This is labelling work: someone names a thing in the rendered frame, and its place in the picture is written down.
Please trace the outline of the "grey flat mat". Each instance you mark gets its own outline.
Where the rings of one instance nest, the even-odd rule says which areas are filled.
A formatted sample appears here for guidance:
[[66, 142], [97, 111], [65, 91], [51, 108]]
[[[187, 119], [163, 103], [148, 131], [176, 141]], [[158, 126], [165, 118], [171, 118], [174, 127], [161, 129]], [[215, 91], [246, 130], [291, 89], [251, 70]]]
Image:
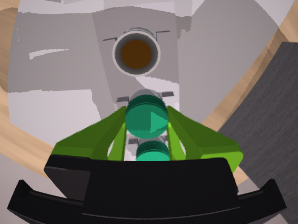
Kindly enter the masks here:
[[179, 112], [202, 123], [273, 37], [295, 0], [20, 0], [8, 66], [10, 123], [56, 142], [115, 112], [93, 13], [173, 2]]

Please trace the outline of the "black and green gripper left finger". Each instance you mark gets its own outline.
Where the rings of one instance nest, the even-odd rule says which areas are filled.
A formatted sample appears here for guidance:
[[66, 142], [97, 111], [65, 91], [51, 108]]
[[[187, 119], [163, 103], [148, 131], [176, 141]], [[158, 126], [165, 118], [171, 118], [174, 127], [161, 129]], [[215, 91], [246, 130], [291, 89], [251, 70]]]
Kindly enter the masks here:
[[[126, 106], [122, 106], [107, 118], [57, 142], [50, 155], [124, 161], [127, 137], [126, 109]], [[112, 149], [108, 155], [108, 149], [113, 141]]]

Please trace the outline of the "green screw cap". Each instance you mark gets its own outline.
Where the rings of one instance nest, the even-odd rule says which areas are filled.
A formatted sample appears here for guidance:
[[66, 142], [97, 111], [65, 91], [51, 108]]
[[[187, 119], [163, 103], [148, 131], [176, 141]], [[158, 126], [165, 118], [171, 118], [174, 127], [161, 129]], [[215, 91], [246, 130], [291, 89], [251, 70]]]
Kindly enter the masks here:
[[151, 139], [168, 128], [165, 103], [153, 95], [140, 95], [132, 99], [125, 114], [126, 129], [135, 137]]
[[160, 141], [146, 141], [138, 146], [136, 161], [170, 161], [168, 147]]

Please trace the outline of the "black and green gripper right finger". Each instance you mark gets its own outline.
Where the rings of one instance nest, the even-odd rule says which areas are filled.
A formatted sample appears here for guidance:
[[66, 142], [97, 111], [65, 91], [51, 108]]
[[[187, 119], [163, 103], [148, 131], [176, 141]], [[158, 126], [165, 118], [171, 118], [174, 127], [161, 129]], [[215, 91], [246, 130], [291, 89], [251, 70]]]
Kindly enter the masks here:
[[223, 157], [227, 159], [234, 173], [243, 159], [243, 153], [236, 141], [184, 116], [172, 106], [167, 106], [167, 112], [170, 161]]

